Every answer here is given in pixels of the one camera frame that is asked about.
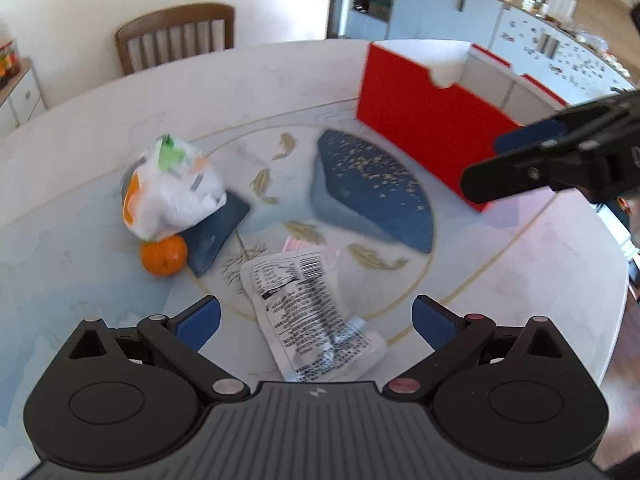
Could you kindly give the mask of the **orange tangerine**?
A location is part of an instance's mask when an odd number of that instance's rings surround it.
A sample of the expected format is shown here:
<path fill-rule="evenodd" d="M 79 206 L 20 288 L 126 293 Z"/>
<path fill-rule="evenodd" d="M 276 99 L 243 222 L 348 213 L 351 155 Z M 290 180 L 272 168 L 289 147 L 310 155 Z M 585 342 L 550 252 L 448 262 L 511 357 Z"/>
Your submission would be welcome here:
<path fill-rule="evenodd" d="M 157 278 L 179 273 L 188 261 L 189 248 L 180 235 L 173 235 L 159 242 L 145 242 L 140 246 L 142 266 Z"/>

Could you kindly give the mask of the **clear printed sachet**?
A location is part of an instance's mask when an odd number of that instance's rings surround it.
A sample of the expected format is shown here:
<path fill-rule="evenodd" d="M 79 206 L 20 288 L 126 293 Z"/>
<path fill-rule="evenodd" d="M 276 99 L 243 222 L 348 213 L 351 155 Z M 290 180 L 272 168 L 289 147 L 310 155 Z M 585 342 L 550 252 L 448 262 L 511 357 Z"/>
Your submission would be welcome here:
<path fill-rule="evenodd" d="M 345 306 L 326 246 L 244 263 L 241 282 L 286 382 L 356 382 L 382 361 L 384 338 Z"/>

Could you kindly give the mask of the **pink striped packet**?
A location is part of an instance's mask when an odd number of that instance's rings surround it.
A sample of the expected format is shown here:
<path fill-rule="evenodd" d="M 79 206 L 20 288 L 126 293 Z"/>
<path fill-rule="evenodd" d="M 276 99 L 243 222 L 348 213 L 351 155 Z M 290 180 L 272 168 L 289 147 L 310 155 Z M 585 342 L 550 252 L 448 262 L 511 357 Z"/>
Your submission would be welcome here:
<path fill-rule="evenodd" d="M 320 258 L 328 260 L 336 260 L 340 256 L 337 248 L 329 247 L 319 243 L 307 242 L 306 240 L 298 240 L 294 237 L 288 237 L 282 247 L 282 254 L 290 259 L 302 261 L 303 258 Z"/>

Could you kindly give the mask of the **white plastic bag with packet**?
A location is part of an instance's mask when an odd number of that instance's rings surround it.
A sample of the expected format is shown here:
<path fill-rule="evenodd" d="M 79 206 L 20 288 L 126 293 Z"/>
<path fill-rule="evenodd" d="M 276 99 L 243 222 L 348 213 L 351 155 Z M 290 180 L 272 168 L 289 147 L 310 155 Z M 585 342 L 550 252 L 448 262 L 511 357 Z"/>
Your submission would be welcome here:
<path fill-rule="evenodd" d="M 122 221 L 142 242 L 196 226 L 228 200 L 224 182 L 195 145 L 165 134 L 125 171 Z"/>

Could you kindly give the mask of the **red white cardboard box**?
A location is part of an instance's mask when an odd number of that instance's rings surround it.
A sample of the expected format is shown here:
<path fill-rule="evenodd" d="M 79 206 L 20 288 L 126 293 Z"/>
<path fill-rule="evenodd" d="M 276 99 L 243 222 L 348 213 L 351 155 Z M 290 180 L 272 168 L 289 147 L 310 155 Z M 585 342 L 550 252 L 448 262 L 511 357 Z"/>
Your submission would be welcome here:
<path fill-rule="evenodd" d="M 385 40 L 369 46 L 357 117 L 452 192 L 495 140 L 567 102 L 500 56 L 457 40 Z"/>

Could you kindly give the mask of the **white sideboard cabinet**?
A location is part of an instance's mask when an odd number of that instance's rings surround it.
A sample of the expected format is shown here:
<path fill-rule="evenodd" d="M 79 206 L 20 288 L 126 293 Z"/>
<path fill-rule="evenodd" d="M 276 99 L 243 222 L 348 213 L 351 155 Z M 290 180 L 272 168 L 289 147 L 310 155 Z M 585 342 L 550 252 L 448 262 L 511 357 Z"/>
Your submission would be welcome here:
<path fill-rule="evenodd" d="M 4 138 L 46 111 L 32 60 L 22 58 L 21 71 L 1 89 L 0 136 Z"/>

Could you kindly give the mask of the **wooden chair behind table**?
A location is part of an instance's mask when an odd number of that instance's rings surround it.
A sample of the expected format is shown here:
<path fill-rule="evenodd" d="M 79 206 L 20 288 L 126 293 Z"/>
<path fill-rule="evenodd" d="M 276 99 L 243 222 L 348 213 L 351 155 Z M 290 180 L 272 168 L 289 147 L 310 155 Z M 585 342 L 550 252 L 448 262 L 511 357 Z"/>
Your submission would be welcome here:
<path fill-rule="evenodd" d="M 122 25 L 115 44 L 122 72 L 234 48 L 235 7 L 219 2 L 190 3 L 154 11 Z"/>

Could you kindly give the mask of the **white blue wall cabinets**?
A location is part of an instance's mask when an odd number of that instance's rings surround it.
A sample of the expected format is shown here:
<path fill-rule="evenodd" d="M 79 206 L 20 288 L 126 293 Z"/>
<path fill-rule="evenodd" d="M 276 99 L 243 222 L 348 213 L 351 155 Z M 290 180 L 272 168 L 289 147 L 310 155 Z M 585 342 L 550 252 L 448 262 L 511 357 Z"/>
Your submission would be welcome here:
<path fill-rule="evenodd" d="M 570 104 L 639 85 L 639 0 L 349 0 L 338 32 L 478 44 Z"/>

